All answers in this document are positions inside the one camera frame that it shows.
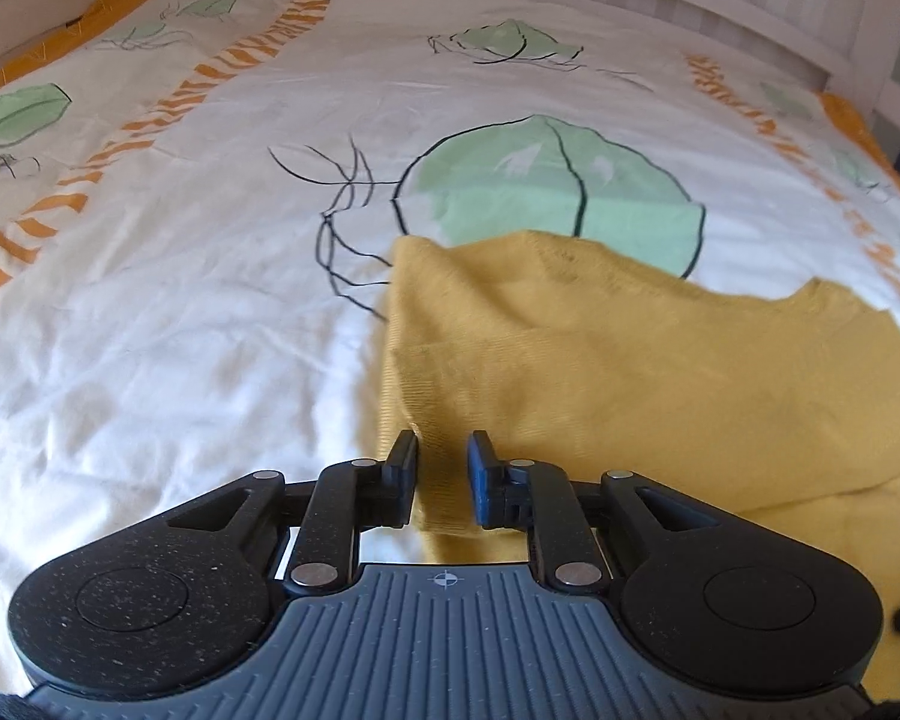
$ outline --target white duvet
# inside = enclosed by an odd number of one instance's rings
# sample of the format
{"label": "white duvet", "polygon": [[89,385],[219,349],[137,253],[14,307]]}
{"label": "white duvet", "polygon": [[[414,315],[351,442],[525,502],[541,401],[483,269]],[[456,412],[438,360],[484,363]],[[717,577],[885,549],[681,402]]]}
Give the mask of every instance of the white duvet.
{"label": "white duvet", "polygon": [[[802,164],[678,50],[533,0],[151,0],[0,90],[46,111],[0,146],[0,690],[28,688],[5,610],[36,566],[373,451],[403,232],[581,234],[764,298],[821,276],[900,325],[893,182],[811,93],[722,77]],[[415,536],[364,557],[415,560]]]}

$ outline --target green leaf print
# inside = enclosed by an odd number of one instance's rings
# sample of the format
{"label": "green leaf print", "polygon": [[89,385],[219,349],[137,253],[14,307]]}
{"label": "green leaf print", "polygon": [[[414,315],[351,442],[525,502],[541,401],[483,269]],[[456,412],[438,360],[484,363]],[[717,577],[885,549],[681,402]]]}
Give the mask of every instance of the green leaf print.
{"label": "green leaf print", "polygon": [[703,206],[669,172],[549,116],[446,138],[405,179],[429,194],[452,245],[542,230],[600,241],[674,275],[688,274],[701,246]]}
{"label": "green leaf print", "polygon": [[180,9],[178,16],[225,16],[237,0],[197,0]]}
{"label": "green leaf print", "polygon": [[788,95],[778,86],[761,81],[760,88],[763,89],[763,94],[766,96],[770,105],[773,105],[773,108],[775,108],[776,112],[781,116],[794,116],[797,119],[804,119],[804,121],[807,122],[813,121],[813,114],[810,112],[810,109],[799,100]]}
{"label": "green leaf print", "polygon": [[507,19],[498,25],[480,26],[451,35],[452,41],[466,49],[479,49],[507,59],[573,59],[583,46],[567,46],[559,43],[546,32],[516,19]]}
{"label": "green leaf print", "polygon": [[57,122],[70,102],[66,92],[52,83],[0,95],[0,148],[16,146]]}
{"label": "green leaf print", "polygon": [[868,162],[861,160],[842,148],[832,148],[833,161],[837,172],[861,189],[874,189],[880,185],[881,175]]}

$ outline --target yellow sweater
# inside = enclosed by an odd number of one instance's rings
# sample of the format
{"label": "yellow sweater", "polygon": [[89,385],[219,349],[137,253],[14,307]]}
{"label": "yellow sweater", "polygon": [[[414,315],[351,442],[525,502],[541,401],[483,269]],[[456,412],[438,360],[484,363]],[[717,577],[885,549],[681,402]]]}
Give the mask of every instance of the yellow sweater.
{"label": "yellow sweater", "polygon": [[[900,333],[836,284],[714,295],[595,242],[406,237],[389,291],[380,456],[420,436],[435,562],[525,560],[474,525],[466,438],[595,481],[628,467],[856,565],[900,605]],[[866,686],[900,697],[900,638]]]}

